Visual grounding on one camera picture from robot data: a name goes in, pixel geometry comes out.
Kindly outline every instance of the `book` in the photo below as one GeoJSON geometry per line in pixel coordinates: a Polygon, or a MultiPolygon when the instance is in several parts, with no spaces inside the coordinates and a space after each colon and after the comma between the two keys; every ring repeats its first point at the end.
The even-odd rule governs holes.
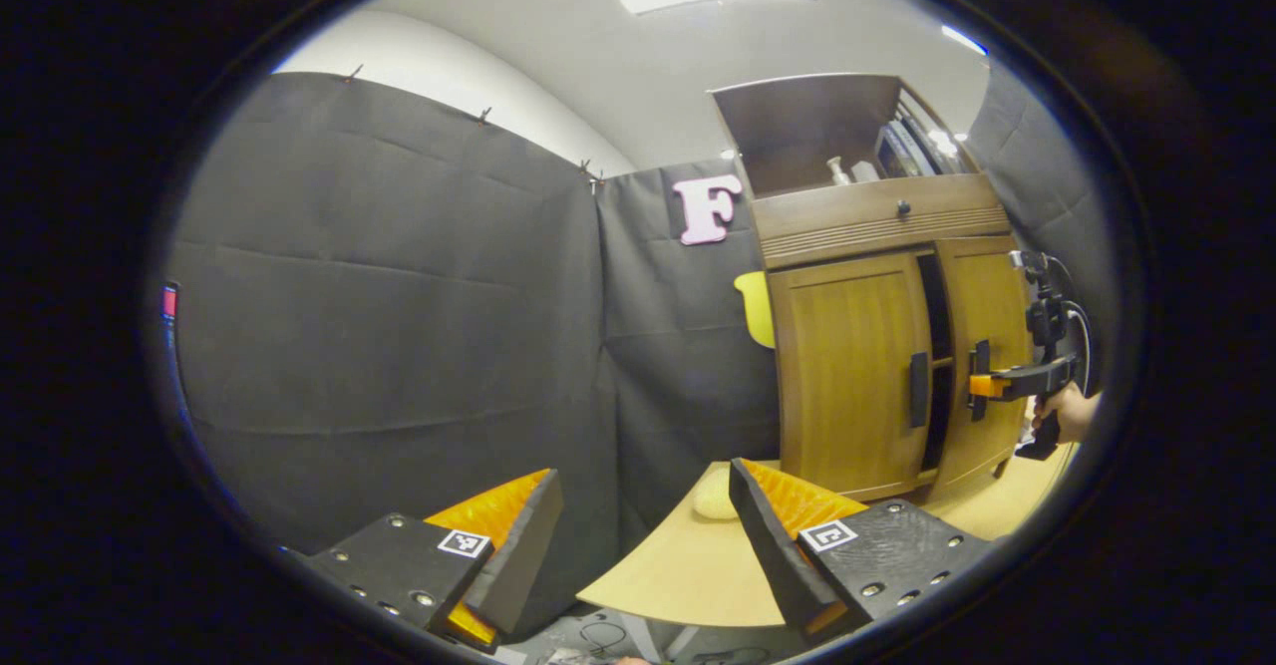
{"type": "Polygon", "coordinates": [[[917,165],[917,170],[921,171],[921,175],[924,175],[924,177],[933,177],[935,175],[934,166],[930,166],[930,162],[926,161],[926,154],[925,152],[921,151],[921,147],[919,146],[916,139],[912,139],[912,135],[909,134],[909,130],[903,129],[903,123],[901,123],[900,120],[889,120],[887,125],[891,130],[893,130],[896,137],[900,138],[900,142],[903,144],[903,148],[906,148],[906,151],[909,152],[909,156],[912,157],[912,162],[917,165]]]}
{"type": "Polygon", "coordinates": [[[917,146],[921,148],[921,152],[926,156],[926,161],[930,162],[930,167],[935,170],[935,174],[938,175],[957,174],[957,171],[953,171],[953,165],[944,160],[944,156],[939,152],[939,148],[935,146],[934,142],[930,140],[930,137],[929,134],[926,134],[926,130],[921,129],[921,124],[917,123],[917,120],[914,119],[912,115],[902,115],[900,116],[900,121],[903,124],[903,129],[909,130],[909,134],[912,135],[912,139],[915,139],[917,146]]]}
{"type": "Polygon", "coordinates": [[[966,162],[962,161],[962,157],[957,156],[957,152],[953,152],[953,154],[943,154],[943,152],[940,152],[940,156],[943,156],[944,160],[948,161],[948,163],[952,165],[954,175],[968,175],[970,174],[970,168],[966,167],[966,162]]]}
{"type": "Polygon", "coordinates": [[[877,160],[878,170],[882,172],[882,179],[898,179],[906,177],[909,174],[903,170],[903,163],[900,161],[900,154],[891,146],[886,134],[888,129],[882,128],[878,133],[877,146],[873,148],[873,157],[877,160]]]}
{"type": "Polygon", "coordinates": [[[920,177],[921,167],[912,160],[909,148],[903,146],[891,125],[884,125],[878,142],[878,161],[891,177],[920,177]],[[883,153],[893,165],[882,161],[883,153]]]}

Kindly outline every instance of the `letter f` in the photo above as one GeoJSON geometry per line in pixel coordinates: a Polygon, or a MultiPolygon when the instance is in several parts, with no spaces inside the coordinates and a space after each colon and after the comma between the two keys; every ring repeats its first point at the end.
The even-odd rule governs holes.
{"type": "Polygon", "coordinates": [[[726,239],[726,230],[713,217],[716,214],[726,225],[735,216],[730,194],[744,191],[736,175],[680,180],[674,185],[674,191],[683,197],[683,216],[686,220],[686,230],[683,232],[681,241],[685,245],[692,246],[726,239]],[[716,194],[721,191],[729,194],[716,194]]]}

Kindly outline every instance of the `bottle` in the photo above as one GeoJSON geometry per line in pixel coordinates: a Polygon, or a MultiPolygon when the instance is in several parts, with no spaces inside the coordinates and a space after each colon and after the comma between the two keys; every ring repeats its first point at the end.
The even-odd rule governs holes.
{"type": "Polygon", "coordinates": [[[842,157],[833,157],[832,160],[826,161],[824,163],[828,165],[828,168],[833,171],[833,184],[838,184],[842,186],[851,184],[851,177],[846,175],[846,171],[842,171],[842,157]]]}

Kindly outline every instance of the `wooden cabinet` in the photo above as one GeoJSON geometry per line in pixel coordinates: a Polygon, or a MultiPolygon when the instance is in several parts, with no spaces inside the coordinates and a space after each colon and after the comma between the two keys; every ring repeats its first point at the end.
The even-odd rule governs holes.
{"type": "MultiPolygon", "coordinates": [[[[988,340],[993,370],[1027,364],[1032,340],[1023,323],[1027,286],[1012,269],[1005,254],[1014,239],[943,239],[935,243],[957,359],[956,383],[970,382],[970,351],[988,340]]],[[[984,417],[972,420],[966,388],[957,388],[949,405],[948,433],[935,489],[951,489],[965,479],[1014,454],[1023,417],[1023,402],[989,402],[984,417]]]]}
{"type": "Polygon", "coordinates": [[[781,468],[861,499],[915,488],[930,406],[923,398],[914,419],[915,355],[930,389],[916,259],[893,253],[780,271],[768,287],[783,374],[781,468]]]}
{"type": "Polygon", "coordinates": [[[968,352],[1027,364],[1027,286],[979,166],[835,185],[889,120],[938,115],[896,75],[812,75],[713,93],[736,143],[767,273],[781,468],[868,500],[960,485],[1013,454],[1022,402],[967,407],[968,352]]]}

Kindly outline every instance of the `wooden countertop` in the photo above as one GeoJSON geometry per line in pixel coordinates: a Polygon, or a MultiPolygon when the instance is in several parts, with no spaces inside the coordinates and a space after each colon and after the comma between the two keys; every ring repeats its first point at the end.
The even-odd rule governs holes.
{"type": "MultiPolygon", "coordinates": [[[[921,491],[903,498],[958,528],[993,540],[1013,532],[1036,509],[1054,489],[1073,451],[1060,447],[1048,461],[1012,458],[1000,479],[983,474],[976,482],[929,503],[920,498],[921,491]]],[[[760,463],[780,467],[778,461],[760,463]]],[[[711,463],[701,479],[726,467],[726,462],[711,463]]],[[[740,521],[697,516],[692,509],[693,493],[694,486],[633,553],[577,597],[684,625],[783,625],[740,521]]]]}
{"type": "MultiPolygon", "coordinates": [[[[778,467],[778,461],[762,463],[778,467]]],[[[711,463],[701,479],[726,467],[726,462],[711,463]]],[[[697,516],[693,493],[694,486],[633,553],[577,597],[684,625],[783,625],[744,526],[739,519],[697,516]]]]}

